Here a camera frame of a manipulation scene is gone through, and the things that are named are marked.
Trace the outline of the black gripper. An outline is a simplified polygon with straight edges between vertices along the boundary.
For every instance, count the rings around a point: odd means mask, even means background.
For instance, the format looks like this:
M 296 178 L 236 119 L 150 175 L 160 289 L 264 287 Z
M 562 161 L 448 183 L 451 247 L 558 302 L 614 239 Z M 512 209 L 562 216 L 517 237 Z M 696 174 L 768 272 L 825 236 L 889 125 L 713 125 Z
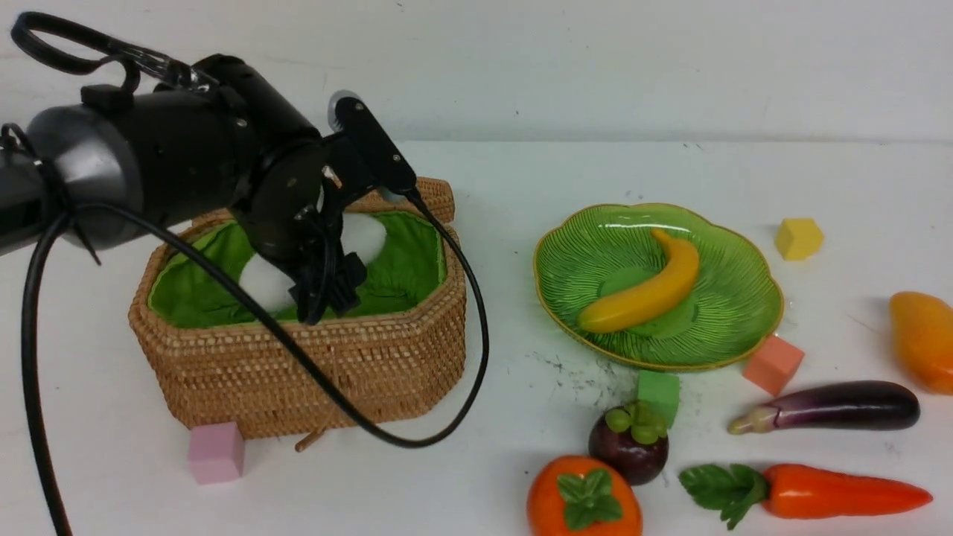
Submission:
M 367 268 L 344 253 L 342 214 L 354 203 L 333 165 L 331 137 L 282 137 L 264 145 L 249 175 L 246 233 L 256 253 L 295 285 L 297 322 L 316 325 L 327 309 L 347 313 L 360 305 L 357 289 Z

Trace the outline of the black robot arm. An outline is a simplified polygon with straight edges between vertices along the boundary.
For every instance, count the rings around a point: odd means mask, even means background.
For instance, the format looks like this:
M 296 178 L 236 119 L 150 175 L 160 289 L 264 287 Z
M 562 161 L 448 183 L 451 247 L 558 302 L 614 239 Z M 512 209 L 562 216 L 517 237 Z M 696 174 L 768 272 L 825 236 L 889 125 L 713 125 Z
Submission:
M 197 79 L 134 95 L 89 85 L 81 102 L 2 127 L 2 251 L 68 235 L 92 253 L 225 209 L 259 271 L 240 285 L 262 309 L 314 325 L 360 304 L 366 261 L 343 242 L 344 209 L 372 189 L 347 137 L 320 135 L 254 68 L 217 54 Z

